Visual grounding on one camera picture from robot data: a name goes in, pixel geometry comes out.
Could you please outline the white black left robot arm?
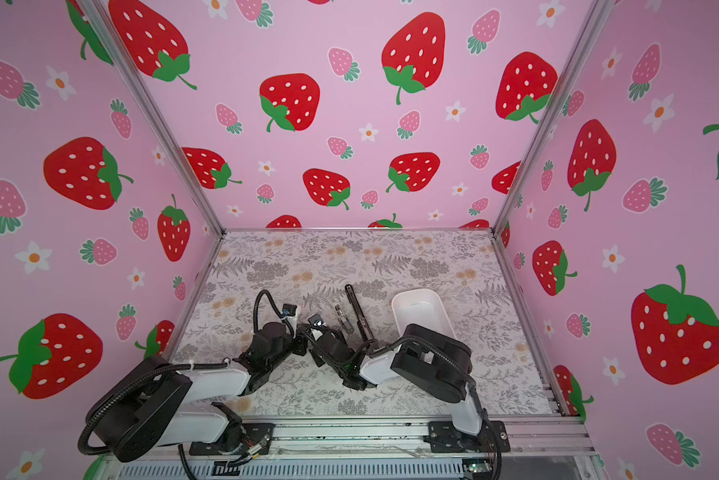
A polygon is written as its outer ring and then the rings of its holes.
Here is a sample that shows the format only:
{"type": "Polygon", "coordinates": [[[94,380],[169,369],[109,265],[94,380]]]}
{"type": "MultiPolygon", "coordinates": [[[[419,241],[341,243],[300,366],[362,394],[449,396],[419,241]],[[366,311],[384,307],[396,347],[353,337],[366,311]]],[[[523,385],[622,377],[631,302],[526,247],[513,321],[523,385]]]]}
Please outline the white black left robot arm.
{"type": "Polygon", "coordinates": [[[224,403],[267,384],[273,371],[306,346],[296,333],[298,308],[272,308],[274,320],[252,320],[253,338],[237,358],[215,363],[170,363],[160,355],[142,360],[85,416],[77,440],[83,455],[112,454],[131,462],[165,446],[203,444],[222,454],[253,450],[241,417],[224,403]]]}

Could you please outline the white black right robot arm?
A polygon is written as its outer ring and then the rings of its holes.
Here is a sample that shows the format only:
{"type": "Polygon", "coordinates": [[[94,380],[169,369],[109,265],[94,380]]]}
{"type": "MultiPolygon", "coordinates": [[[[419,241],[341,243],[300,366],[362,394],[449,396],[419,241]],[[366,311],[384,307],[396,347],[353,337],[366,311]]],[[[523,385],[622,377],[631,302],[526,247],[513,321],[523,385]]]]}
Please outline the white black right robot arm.
{"type": "Polygon", "coordinates": [[[497,450],[497,432],[479,401],[471,377],[471,350],[463,342],[419,324],[407,325],[403,336],[383,348],[367,340],[353,349],[340,332],[323,324],[299,324],[297,336],[315,363],[329,366],[348,389],[363,391],[403,378],[445,402],[455,434],[429,434],[427,442],[432,446],[497,450]]]}

